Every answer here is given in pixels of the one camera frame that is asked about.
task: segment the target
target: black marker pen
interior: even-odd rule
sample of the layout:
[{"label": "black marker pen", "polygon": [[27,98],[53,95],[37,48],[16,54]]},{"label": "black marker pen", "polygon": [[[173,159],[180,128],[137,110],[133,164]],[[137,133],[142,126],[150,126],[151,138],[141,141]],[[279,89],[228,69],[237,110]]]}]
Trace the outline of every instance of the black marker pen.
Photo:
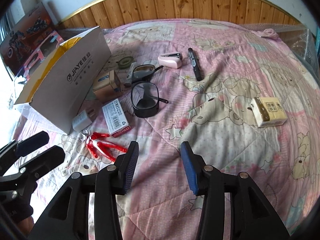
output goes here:
[{"label": "black marker pen", "polygon": [[196,76],[196,80],[197,81],[201,81],[202,80],[201,72],[200,72],[200,69],[198,67],[197,60],[196,60],[195,54],[193,53],[192,48],[189,48],[188,52],[189,52],[191,64],[193,66],[193,73]]}]

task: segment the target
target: action figure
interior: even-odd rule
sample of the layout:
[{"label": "action figure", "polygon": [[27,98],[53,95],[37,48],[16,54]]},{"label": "action figure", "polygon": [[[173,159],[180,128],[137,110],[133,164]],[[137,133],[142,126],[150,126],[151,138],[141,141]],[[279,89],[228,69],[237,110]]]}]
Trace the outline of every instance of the action figure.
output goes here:
[{"label": "action figure", "polygon": [[21,39],[24,40],[26,36],[21,31],[10,31],[9,33],[11,39],[9,40],[9,46],[14,49],[16,52],[17,60],[20,62],[22,60],[22,54],[21,49],[24,50],[30,50],[30,47],[26,46],[20,39],[19,36],[21,36]]}]

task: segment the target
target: red figure toy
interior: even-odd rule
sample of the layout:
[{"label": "red figure toy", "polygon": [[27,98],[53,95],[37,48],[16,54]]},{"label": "red figure toy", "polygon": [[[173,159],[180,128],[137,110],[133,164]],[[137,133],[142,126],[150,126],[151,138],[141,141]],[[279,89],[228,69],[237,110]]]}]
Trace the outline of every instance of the red figure toy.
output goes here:
[{"label": "red figure toy", "polygon": [[109,148],[117,149],[124,153],[126,153],[128,149],[112,142],[106,141],[105,138],[107,137],[110,137],[110,134],[93,132],[91,135],[87,136],[87,148],[94,158],[99,157],[97,154],[98,151],[112,162],[115,162],[116,158],[112,156]]}]

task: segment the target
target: pink quilt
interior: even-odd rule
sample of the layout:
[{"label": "pink quilt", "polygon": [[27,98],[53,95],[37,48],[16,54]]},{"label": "pink quilt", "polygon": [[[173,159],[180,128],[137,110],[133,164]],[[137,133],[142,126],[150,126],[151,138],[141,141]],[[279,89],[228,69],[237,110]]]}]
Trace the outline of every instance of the pink quilt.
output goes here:
[{"label": "pink quilt", "polygon": [[[130,89],[119,99],[133,129],[113,141],[128,146],[135,140],[140,147],[132,188],[126,196],[117,196],[124,239],[195,239],[203,198],[189,190],[179,156],[183,141],[189,141],[207,164],[225,173],[249,173],[288,230],[299,225],[320,191],[320,90],[280,39],[261,38],[230,23],[186,19],[133,23],[114,29],[105,38],[112,56],[102,71],[115,69],[122,81],[128,70],[119,70],[117,61],[125,56],[133,56],[138,64],[158,66],[159,54],[183,54],[180,69],[163,68],[152,78],[160,97],[169,100],[167,105],[160,103],[157,115],[137,118]],[[198,56],[203,81],[194,78],[189,47]],[[284,125],[256,126],[249,102],[259,96],[280,99],[288,116]],[[82,109],[87,106],[99,111],[89,131],[108,132],[101,104],[92,92]],[[16,138],[38,131],[25,120],[16,130]],[[104,157],[93,159],[75,131],[49,135],[49,146],[63,147],[66,159],[38,181],[33,199],[43,207],[72,172],[89,174],[110,163]],[[225,204],[228,239],[228,195]]]}]

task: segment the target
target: blue gripper pad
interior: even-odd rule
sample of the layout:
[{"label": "blue gripper pad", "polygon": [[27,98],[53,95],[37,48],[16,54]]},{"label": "blue gripper pad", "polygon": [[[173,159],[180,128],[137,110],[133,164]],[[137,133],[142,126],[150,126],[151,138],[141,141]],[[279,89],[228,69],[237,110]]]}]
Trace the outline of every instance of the blue gripper pad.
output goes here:
[{"label": "blue gripper pad", "polygon": [[131,182],[133,179],[134,171],[136,169],[138,157],[139,157],[139,144],[137,142],[131,142],[128,151],[131,152],[130,160],[127,163],[127,167],[124,171],[124,191],[127,193],[131,187]]},{"label": "blue gripper pad", "polygon": [[194,195],[197,195],[199,187],[197,182],[196,169],[194,167],[194,163],[192,162],[193,160],[191,160],[191,158],[193,159],[194,154],[188,142],[181,143],[180,155],[184,171],[188,179],[189,188],[190,190],[192,190]]}]

